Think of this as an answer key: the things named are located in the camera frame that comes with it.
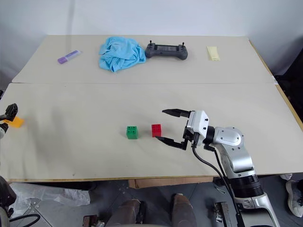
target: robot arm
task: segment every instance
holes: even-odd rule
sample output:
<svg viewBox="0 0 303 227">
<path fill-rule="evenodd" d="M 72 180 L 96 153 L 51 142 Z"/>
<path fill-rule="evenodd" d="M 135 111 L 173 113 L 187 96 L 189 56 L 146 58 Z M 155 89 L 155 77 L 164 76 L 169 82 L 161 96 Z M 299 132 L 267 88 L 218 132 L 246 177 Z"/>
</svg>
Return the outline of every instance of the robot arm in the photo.
<svg viewBox="0 0 303 227">
<path fill-rule="evenodd" d="M 209 126 L 209 118 L 204 111 L 184 111 L 179 109 L 163 110 L 172 116 L 188 117 L 184 129 L 184 141 L 177 143 L 172 139 L 157 137 L 165 144 L 186 150 L 187 142 L 195 148 L 204 144 L 204 149 L 220 153 L 221 162 L 227 176 L 227 190 L 240 211 L 241 221 L 237 216 L 238 226 L 273 226 L 280 227 L 269 198 L 261 187 L 256 175 L 251 156 L 244 147 L 244 135 L 234 127 L 222 128 Z"/>
</svg>

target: highlighter pen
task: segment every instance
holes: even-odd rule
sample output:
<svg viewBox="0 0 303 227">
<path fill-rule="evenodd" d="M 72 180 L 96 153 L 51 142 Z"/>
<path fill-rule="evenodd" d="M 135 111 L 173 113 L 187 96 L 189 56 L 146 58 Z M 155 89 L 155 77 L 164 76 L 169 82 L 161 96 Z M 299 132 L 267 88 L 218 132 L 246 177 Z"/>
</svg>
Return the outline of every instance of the highlighter pen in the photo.
<svg viewBox="0 0 303 227">
<path fill-rule="evenodd" d="M 79 54 L 81 54 L 81 51 L 75 50 L 67 55 L 65 55 L 64 57 L 61 57 L 58 59 L 58 62 L 60 64 L 63 64 L 71 59 L 73 59 L 74 57 L 78 56 Z"/>
</svg>

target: black remote controller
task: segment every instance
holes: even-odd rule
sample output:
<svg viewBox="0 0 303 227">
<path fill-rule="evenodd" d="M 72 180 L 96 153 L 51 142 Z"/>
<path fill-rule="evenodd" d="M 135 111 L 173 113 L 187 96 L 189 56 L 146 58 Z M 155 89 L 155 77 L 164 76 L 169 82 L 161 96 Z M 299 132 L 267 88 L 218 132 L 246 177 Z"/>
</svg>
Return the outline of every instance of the black remote controller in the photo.
<svg viewBox="0 0 303 227">
<path fill-rule="evenodd" d="M 151 58 L 154 55 L 174 56 L 180 58 L 181 60 L 185 60 L 188 53 L 184 43 L 178 46 L 156 45 L 150 40 L 150 43 L 147 45 L 145 50 L 145 56 L 147 58 Z"/>
</svg>

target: yellow sponge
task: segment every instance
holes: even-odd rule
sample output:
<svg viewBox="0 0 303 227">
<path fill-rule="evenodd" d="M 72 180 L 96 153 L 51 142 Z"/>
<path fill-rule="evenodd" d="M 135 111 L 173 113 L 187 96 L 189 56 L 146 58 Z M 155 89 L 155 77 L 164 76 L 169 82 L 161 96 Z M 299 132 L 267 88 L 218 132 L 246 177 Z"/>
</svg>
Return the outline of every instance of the yellow sponge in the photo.
<svg viewBox="0 0 303 227">
<path fill-rule="evenodd" d="M 20 128 L 21 127 L 21 125 L 23 124 L 23 122 L 24 122 L 24 120 L 23 119 L 21 119 L 21 118 L 19 118 L 19 117 L 15 117 L 15 119 L 12 121 L 12 122 L 10 122 L 10 121 L 8 121 L 8 120 L 3 120 L 6 124 L 8 124 L 9 126 L 11 126 L 11 127 L 14 127 L 14 128 Z"/>
</svg>

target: blue cloth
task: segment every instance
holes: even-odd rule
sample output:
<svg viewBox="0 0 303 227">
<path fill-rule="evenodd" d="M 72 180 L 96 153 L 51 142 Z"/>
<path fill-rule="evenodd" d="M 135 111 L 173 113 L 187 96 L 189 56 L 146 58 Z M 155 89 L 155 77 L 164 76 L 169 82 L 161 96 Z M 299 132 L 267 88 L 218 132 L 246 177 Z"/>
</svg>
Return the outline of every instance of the blue cloth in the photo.
<svg viewBox="0 0 303 227">
<path fill-rule="evenodd" d="M 101 45 L 99 66 L 116 72 L 146 61 L 145 52 L 134 39 L 113 36 Z"/>
</svg>

